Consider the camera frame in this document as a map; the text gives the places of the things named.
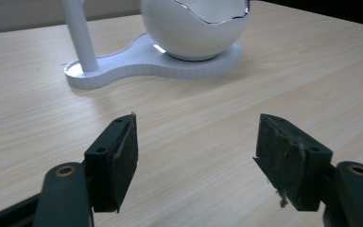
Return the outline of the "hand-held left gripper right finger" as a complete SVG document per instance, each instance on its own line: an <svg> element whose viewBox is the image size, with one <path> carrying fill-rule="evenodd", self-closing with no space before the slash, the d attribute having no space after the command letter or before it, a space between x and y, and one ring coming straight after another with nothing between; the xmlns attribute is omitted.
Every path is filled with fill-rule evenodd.
<svg viewBox="0 0 363 227"><path fill-rule="evenodd" d="M321 177L333 151L282 117L260 115L253 160L280 193L281 206L289 200L298 211L317 211Z"/></svg>

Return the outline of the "white desk lamp with egg-shaped holder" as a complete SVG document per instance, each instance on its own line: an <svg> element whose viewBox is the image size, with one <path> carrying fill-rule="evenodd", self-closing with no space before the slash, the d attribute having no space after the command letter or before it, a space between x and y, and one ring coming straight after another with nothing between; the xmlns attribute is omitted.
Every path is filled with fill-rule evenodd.
<svg viewBox="0 0 363 227"><path fill-rule="evenodd" d="M68 84L92 90L116 80L151 75L209 79L238 65L237 39L250 15L250 0L141 0L146 32L112 54L95 54L84 0L60 0L78 59L64 67Z"/></svg>

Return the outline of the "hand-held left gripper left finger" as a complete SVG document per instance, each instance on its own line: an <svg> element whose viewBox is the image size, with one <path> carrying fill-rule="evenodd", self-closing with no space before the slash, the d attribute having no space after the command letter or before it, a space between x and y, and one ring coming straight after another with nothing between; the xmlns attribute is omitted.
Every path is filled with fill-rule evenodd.
<svg viewBox="0 0 363 227"><path fill-rule="evenodd" d="M114 119L84 153L90 202L95 212L119 212L138 162L136 115Z"/></svg>

